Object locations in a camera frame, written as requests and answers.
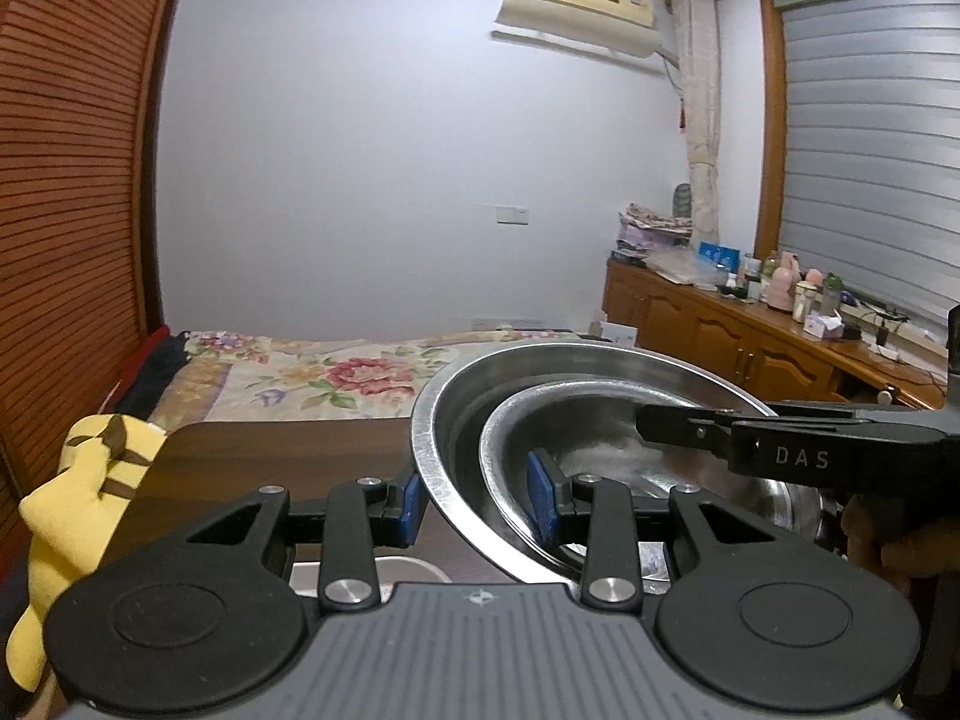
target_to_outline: yellow stuffed animal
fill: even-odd
[[[24,690],[37,690],[46,664],[47,610],[99,565],[165,440],[160,428],[132,416],[87,416],[67,435],[58,475],[20,501],[20,515],[34,535],[27,566],[30,607],[7,643],[7,667]]]

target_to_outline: window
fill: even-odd
[[[765,6],[782,78],[757,250],[945,323],[960,303],[960,0]]]

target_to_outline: metal screw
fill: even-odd
[[[603,577],[595,579],[588,588],[590,595],[609,604],[619,604],[628,601],[637,592],[637,586],[621,577]]]
[[[323,588],[323,595],[335,604],[360,604],[371,593],[373,588],[362,579],[337,579]]]

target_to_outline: floral bedsheet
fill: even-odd
[[[195,332],[186,343],[191,360],[151,421],[172,432],[203,421],[409,416],[416,396],[444,365],[484,346],[524,338],[577,336],[498,330],[372,343]]]

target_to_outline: yellowed air conditioner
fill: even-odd
[[[630,56],[661,46],[653,0],[504,0],[496,21]]]

